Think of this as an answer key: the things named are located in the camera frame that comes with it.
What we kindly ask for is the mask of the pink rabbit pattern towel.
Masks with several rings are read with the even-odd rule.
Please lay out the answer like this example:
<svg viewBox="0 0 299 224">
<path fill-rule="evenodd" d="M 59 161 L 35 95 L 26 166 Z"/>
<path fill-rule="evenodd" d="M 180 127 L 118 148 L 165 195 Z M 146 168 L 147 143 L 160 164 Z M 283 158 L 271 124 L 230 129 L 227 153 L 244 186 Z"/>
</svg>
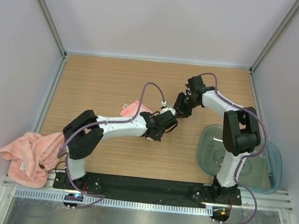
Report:
<svg viewBox="0 0 299 224">
<path fill-rule="evenodd" d="M 140 114 L 142 112 L 149 112 L 149 115 L 152 113 L 144 105 L 140 104 L 139 101 L 134 101 L 129 104 L 120 112 L 119 121 L 122 123 L 118 123 L 113 128 L 116 130 L 116 137 L 126 137 L 126 136 L 135 136 L 135 137 L 143 137 L 148 128 L 147 122 Z"/>
</svg>

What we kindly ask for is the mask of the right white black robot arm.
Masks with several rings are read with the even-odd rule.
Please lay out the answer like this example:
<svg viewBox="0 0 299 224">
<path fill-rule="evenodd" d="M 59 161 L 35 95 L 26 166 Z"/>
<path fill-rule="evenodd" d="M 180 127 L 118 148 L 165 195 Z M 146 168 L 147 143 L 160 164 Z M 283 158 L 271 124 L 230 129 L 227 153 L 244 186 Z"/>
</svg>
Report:
<svg viewBox="0 0 299 224">
<path fill-rule="evenodd" d="M 222 142 L 226 153 L 213 179 L 211 197 L 217 203 L 225 203 L 238 188 L 238 175 L 245 160 L 261 142 L 259 118 L 254 108 L 239 106 L 217 90 L 179 93 L 174 105 L 176 117 L 191 116 L 197 106 L 208 107 L 223 119 Z"/>
</svg>

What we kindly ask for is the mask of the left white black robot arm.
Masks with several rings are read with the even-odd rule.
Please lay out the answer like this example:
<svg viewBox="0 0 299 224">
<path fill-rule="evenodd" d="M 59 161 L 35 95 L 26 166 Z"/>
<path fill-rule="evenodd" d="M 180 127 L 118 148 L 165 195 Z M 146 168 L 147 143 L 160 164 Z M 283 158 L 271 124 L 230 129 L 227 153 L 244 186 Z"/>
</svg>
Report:
<svg viewBox="0 0 299 224">
<path fill-rule="evenodd" d="M 175 112 L 138 112 L 129 117 L 103 117 L 93 110 L 84 111 L 62 130 L 64 145 L 60 157 L 66 154 L 66 183 L 71 189 L 80 189 L 84 184 L 86 157 L 90 156 L 101 141 L 116 137 L 145 137 L 161 141 L 165 133 L 177 125 Z"/>
</svg>

